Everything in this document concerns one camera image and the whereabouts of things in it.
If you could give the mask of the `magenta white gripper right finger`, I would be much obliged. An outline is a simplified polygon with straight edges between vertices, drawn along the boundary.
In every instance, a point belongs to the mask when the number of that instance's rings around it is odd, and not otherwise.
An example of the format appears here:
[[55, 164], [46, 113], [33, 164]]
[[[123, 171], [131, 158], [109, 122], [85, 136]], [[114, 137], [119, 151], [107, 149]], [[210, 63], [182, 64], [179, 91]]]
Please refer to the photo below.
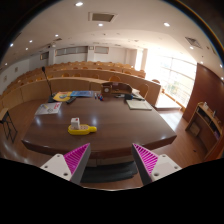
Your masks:
[[135, 143], [132, 144], [132, 154], [143, 185], [181, 170], [181, 167], [166, 154], [157, 155]]

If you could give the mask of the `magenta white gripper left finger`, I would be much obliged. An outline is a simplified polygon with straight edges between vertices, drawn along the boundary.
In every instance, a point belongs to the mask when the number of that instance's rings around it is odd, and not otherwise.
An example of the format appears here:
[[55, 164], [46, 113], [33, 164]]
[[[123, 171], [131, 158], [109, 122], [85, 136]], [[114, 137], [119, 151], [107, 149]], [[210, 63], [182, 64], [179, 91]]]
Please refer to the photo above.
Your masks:
[[90, 144], [87, 143], [65, 155], [55, 154], [41, 169], [79, 185], [90, 154]]

